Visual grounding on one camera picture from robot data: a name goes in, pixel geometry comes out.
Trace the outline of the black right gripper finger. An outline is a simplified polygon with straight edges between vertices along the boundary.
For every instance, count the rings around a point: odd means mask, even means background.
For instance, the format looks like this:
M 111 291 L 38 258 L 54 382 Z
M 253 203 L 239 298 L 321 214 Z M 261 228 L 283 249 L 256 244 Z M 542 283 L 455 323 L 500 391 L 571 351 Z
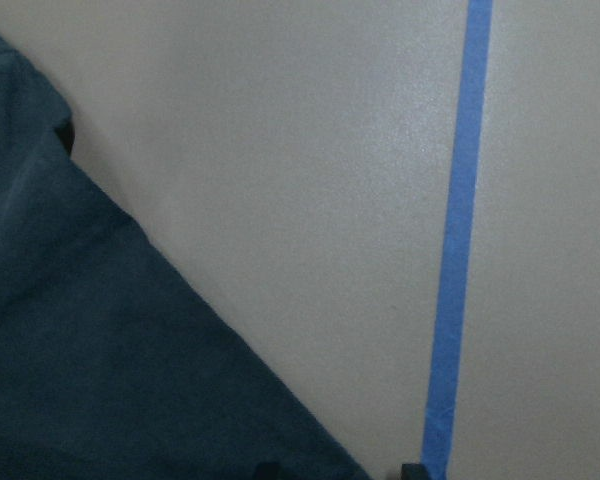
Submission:
M 428 471 L 420 463 L 403 463 L 400 471 L 401 480 L 428 480 Z

